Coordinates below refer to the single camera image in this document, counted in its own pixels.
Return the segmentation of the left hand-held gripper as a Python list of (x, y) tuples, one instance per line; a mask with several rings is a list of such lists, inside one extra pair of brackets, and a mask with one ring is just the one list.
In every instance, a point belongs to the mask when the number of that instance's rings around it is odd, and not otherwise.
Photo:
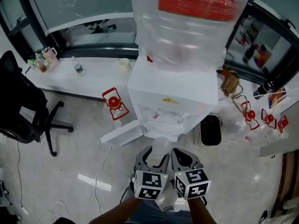
[(149, 145), (137, 154), (134, 173), (130, 176), (130, 190), (138, 199), (157, 200), (168, 180), (166, 171), (170, 154), (165, 154), (158, 166), (150, 168), (146, 160), (151, 152), (152, 145)]

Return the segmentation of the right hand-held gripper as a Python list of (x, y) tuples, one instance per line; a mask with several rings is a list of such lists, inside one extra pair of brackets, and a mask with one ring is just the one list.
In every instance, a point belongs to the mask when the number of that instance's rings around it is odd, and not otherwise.
[(175, 172), (174, 188), (185, 200), (205, 196), (209, 191), (211, 180), (203, 170), (198, 157), (181, 148), (171, 150), (171, 166)]

